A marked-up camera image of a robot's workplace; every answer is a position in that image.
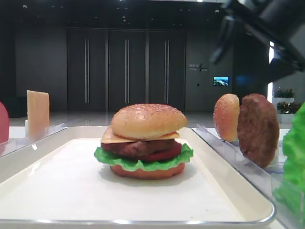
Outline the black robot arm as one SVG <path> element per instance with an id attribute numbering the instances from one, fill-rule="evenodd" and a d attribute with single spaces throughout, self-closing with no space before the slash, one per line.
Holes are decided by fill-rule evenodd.
<path id="1" fill-rule="evenodd" d="M 290 41 L 305 23 L 303 0 L 227 0 L 221 7 L 226 16 L 210 57 L 212 63 L 222 59 L 241 26 L 263 44 L 274 44 L 275 57 L 269 64 L 266 82 L 304 71 L 305 57 Z"/>

